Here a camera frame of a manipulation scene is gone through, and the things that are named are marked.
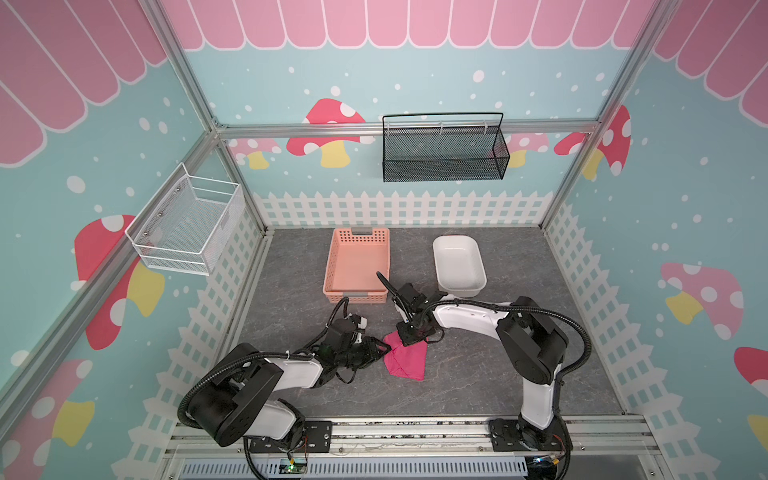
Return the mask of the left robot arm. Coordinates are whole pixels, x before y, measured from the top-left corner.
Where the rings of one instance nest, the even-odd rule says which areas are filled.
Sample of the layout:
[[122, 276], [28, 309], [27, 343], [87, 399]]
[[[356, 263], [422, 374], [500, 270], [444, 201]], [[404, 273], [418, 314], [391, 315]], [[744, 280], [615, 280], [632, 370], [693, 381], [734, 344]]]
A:
[[367, 319], [351, 313], [349, 304], [347, 297], [339, 300], [321, 332], [294, 351], [236, 345], [184, 394], [178, 421], [205, 431], [221, 447], [241, 441], [247, 453], [327, 451], [323, 436], [332, 423], [310, 421], [273, 394], [316, 389], [334, 379], [349, 384], [358, 371], [392, 352], [366, 334]]

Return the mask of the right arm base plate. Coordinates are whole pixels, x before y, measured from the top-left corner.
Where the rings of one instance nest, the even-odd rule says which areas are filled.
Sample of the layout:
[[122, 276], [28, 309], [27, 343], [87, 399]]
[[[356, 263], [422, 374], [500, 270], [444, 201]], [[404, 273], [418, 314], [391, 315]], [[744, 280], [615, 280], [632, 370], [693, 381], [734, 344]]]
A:
[[495, 418], [488, 421], [494, 452], [556, 452], [564, 454], [573, 447], [561, 417], [555, 416], [544, 430], [522, 418]]

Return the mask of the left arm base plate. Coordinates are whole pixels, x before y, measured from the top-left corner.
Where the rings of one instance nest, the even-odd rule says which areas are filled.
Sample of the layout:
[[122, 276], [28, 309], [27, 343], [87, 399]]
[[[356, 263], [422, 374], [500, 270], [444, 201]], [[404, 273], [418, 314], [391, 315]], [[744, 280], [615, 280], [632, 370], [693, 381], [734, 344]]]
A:
[[292, 427], [285, 437], [250, 437], [249, 451], [254, 454], [329, 453], [333, 423], [331, 421], [304, 421]]

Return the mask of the magenta paper napkin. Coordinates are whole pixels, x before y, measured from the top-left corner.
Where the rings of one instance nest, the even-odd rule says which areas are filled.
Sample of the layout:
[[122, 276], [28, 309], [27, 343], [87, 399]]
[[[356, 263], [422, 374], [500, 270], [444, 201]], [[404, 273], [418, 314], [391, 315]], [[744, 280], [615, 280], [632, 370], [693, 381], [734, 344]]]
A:
[[428, 345], [419, 342], [405, 346], [397, 332], [384, 337], [384, 342], [391, 348], [383, 357], [383, 362], [390, 375], [415, 381], [425, 379]]

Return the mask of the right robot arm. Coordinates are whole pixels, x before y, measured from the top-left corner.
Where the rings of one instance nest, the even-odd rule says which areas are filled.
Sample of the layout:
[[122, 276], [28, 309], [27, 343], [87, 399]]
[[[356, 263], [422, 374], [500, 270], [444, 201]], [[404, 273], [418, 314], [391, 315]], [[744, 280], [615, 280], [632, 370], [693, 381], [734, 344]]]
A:
[[523, 400], [511, 425], [490, 422], [496, 451], [543, 451], [557, 444], [564, 455], [573, 443], [559, 401], [564, 377], [580, 369], [592, 354], [586, 329], [572, 318], [520, 296], [509, 303], [459, 298], [445, 292], [428, 297], [412, 284], [396, 289], [378, 272], [402, 320], [397, 334], [406, 347], [437, 343], [448, 330], [487, 336], [502, 345], [523, 379]]

